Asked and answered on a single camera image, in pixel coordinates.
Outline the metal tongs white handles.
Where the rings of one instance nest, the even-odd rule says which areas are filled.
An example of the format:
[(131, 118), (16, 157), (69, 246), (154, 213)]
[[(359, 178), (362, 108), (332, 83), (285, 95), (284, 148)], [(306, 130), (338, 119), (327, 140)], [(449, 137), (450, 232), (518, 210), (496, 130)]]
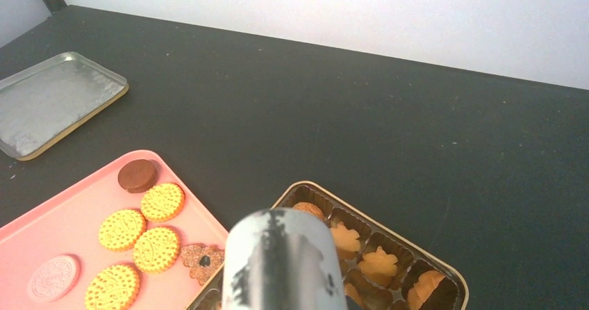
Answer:
[(225, 245), (223, 309), (346, 309), (334, 238), (317, 217), (265, 209), (241, 219)]

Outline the silver metal tin lid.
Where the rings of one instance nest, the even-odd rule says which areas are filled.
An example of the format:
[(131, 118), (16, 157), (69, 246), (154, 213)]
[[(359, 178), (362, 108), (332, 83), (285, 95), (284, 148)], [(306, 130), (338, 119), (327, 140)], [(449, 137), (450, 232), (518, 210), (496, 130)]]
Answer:
[(1, 80), (1, 151), (29, 161), (128, 91), (123, 76), (68, 51)]

